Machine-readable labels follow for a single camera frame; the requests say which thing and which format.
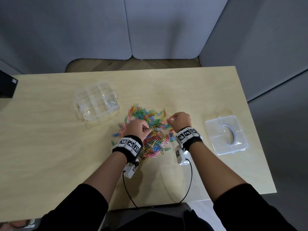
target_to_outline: wooden table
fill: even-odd
[[[235,67],[149,69],[34,74],[19,80],[13,99],[0,99],[0,221],[41,217],[54,209],[110,155],[134,103],[147,110],[190,114],[192,125],[211,149],[204,121],[235,115],[246,134],[246,151],[219,156],[255,189],[276,192]],[[119,95],[114,118],[99,125],[78,120],[74,91],[106,80]],[[190,183],[190,166],[174,150],[141,163],[128,191],[137,206],[179,202]],[[193,165],[185,202],[209,199]],[[110,209],[133,207],[119,180]]]

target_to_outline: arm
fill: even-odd
[[[185,112],[175,113],[167,121],[175,132],[191,127],[190,116]],[[202,142],[192,143],[188,151],[214,203],[214,210],[227,230],[295,230]]]
[[[124,136],[135,136],[143,141],[150,132],[145,120],[132,120]],[[59,229],[57,221],[60,221],[61,229],[97,231],[108,211],[108,204],[125,165],[134,158],[133,155],[114,151],[56,209],[43,216],[37,230]]]

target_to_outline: black cable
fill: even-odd
[[[193,168],[192,168],[192,164],[190,163],[190,160],[187,159],[187,158],[186,158],[186,160],[189,161],[190,168],[191,168],[191,170],[192,170]],[[187,191],[186,195],[184,196],[184,198],[181,200],[181,202],[183,202],[183,200],[186,198],[186,196],[187,196],[187,194],[188,194],[188,192],[189,192],[190,186],[191,186],[191,184],[192,184],[192,181],[193,181],[193,178],[191,177],[191,179],[190,179],[190,185],[189,185],[189,187],[188,187],[188,191]]]
[[[125,181],[124,181],[124,172],[125,170],[122,172],[122,178],[123,178],[123,183],[124,183],[124,187],[125,187],[125,190],[126,190],[126,193],[127,195],[129,196],[129,198],[131,199],[131,202],[135,205],[135,207],[137,208],[137,205],[134,203],[133,199],[131,198],[131,196],[129,195],[127,189],[126,189],[126,185],[125,185]]]
[[[188,161],[189,161],[189,164],[190,164],[190,169],[191,169],[192,174],[193,174],[192,164],[190,163],[190,160],[189,160],[189,159],[187,159],[187,158],[186,158],[186,160],[188,160]],[[130,198],[131,202],[132,202],[132,203],[134,204],[134,206],[137,208],[137,205],[134,203],[133,199],[131,198],[131,196],[129,195],[129,193],[128,193],[127,189],[126,189],[126,185],[125,185],[125,181],[124,181],[124,172],[125,172],[125,170],[122,172],[122,178],[123,178],[123,183],[124,183],[124,187],[125,187],[126,193],[127,193],[127,195],[129,196],[129,198]],[[193,181],[192,176],[191,176],[191,179],[190,179],[190,185],[189,185],[189,187],[188,187],[187,193],[186,193],[186,195],[184,196],[184,198],[183,198],[180,202],[178,202],[179,204],[180,204],[181,202],[183,202],[183,200],[184,200],[184,199],[186,198],[186,196],[188,195],[188,192],[189,192],[190,186],[191,186],[192,181]]]

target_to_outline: clear plastic box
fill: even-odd
[[[206,131],[217,155],[244,151],[248,142],[235,116],[205,122]]]
[[[75,91],[75,97],[73,100],[75,110],[88,121],[97,120],[120,108],[113,90],[106,81]]]

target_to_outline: wristband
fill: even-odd
[[[141,139],[135,135],[127,135],[121,138],[113,147],[112,152],[119,151],[126,156],[127,163],[135,161],[143,147]]]
[[[189,151],[190,145],[195,142],[202,142],[202,136],[192,127],[181,129],[175,136],[176,141],[183,150]]]

